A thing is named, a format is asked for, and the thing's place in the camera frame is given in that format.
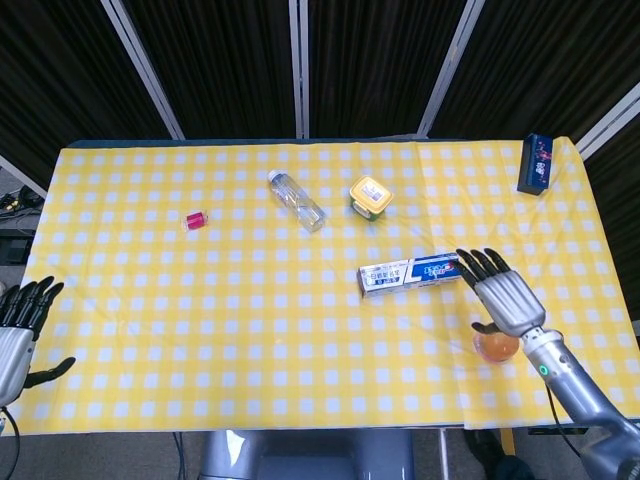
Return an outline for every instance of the clear plastic bottle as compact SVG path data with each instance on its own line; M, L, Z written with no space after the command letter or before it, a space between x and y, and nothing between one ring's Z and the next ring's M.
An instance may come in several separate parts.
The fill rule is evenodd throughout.
M271 170L267 178L271 191L298 217L304 228L309 232L322 228L325 213L286 172Z

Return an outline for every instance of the yellow checkered tablecloth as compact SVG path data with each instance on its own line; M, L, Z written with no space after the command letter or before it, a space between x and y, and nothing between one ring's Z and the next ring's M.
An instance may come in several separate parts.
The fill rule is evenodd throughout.
M640 357L582 160L554 142L551 188L515 189L521 142L65 149L25 282L55 275L14 408L35 432L549 424L522 353L485 364L462 282L361 299L359 266L491 246L614 403L640 416ZM327 212L308 234L276 203L287 170ZM368 223L362 174L391 189ZM192 210L209 225L185 233Z

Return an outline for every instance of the small yellow box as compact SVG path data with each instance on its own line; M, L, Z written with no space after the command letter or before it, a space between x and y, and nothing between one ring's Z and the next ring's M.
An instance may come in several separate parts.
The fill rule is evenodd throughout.
M349 195L353 209L371 222L380 216L393 199L393 193L366 175L351 187Z

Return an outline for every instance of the yellow lid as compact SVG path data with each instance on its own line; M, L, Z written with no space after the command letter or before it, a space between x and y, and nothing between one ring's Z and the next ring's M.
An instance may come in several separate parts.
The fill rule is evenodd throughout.
M366 175L351 187L349 194L359 207L374 215L382 212L393 199L393 193Z

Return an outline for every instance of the floor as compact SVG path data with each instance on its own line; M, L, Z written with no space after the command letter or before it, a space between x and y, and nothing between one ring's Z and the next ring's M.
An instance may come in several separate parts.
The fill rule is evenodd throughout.
M20 188L6 171L0 171L0 195ZM3 228L36 228L37 217L24 218L19 225L5 222ZM24 267L0 267L0 281L8 287L20 283ZM594 435L575 436L577 446ZM204 434L184 435L188 478L198 476ZM413 431L416 480L440 479L438 431ZM536 478L546 480L587 480L579 460L558 436L530 436L527 429L514 430L519 457L531 466ZM0 438L0 476L13 458L13 438ZM483 479L484 472L466 448L461 430L447 432L449 478ZM28 436L13 480L67 479L174 479L178 455L170 433L96 433L77 435Z

